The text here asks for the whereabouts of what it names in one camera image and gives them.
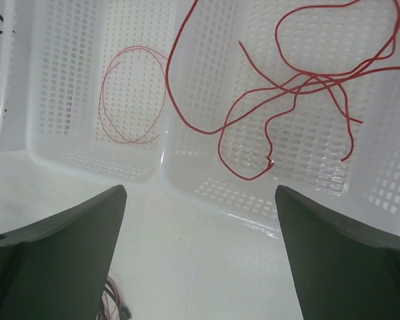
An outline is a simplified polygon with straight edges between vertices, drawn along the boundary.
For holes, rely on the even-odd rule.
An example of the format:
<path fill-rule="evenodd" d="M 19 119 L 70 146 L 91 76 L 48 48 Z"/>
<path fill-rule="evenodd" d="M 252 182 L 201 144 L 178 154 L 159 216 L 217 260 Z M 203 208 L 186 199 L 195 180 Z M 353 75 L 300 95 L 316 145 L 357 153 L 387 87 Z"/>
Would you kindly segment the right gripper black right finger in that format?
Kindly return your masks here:
<path fill-rule="evenodd" d="M 286 186 L 275 201 L 304 319 L 400 319 L 400 236 Z"/>

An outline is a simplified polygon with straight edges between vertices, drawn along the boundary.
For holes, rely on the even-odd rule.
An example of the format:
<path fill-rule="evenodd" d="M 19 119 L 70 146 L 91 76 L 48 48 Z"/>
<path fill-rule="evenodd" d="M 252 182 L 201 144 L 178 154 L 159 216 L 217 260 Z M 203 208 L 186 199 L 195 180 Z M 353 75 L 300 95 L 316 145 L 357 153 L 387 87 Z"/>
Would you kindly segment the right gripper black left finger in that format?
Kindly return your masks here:
<path fill-rule="evenodd" d="M 0 319 L 95 319 L 126 201 L 116 185 L 0 234 Z"/>

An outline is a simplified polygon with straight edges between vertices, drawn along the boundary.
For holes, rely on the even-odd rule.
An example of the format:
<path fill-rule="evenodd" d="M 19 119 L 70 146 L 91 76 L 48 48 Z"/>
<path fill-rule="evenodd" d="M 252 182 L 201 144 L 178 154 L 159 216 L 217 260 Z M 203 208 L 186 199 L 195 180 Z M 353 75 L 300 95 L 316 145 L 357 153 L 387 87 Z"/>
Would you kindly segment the right white perforated basket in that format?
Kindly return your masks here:
<path fill-rule="evenodd" d="M 278 232 L 280 185 L 400 235 L 400 1 L 182 1 L 159 180 Z"/>

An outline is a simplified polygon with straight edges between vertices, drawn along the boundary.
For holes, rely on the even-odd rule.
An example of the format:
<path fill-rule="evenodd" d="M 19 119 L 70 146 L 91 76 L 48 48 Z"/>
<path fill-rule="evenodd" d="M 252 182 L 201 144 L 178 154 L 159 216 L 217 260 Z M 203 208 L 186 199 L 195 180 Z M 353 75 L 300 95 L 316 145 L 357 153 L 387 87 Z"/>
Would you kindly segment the white perforated basket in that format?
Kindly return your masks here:
<path fill-rule="evenodd" d="M 98 183 L 154 175 L 182 1 L 36 1 L 27 148 Z"/>
<path fill-rule="evenodd" d="M 400 1 L 182 1 L 159 180 L 278 232 L 280 185 L 400 235 Z"/>

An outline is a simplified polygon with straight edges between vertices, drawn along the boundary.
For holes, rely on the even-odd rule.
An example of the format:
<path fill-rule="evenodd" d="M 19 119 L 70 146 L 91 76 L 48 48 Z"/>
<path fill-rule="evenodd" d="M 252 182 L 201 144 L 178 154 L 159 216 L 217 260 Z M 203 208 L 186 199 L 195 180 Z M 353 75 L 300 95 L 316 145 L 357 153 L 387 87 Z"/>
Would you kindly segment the middle white perforated basket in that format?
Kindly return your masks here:
<path fill-rule="evenodd" d="M 36 1 L 27 148 L 98 183 L 154 175 L 182 1 Z"/>

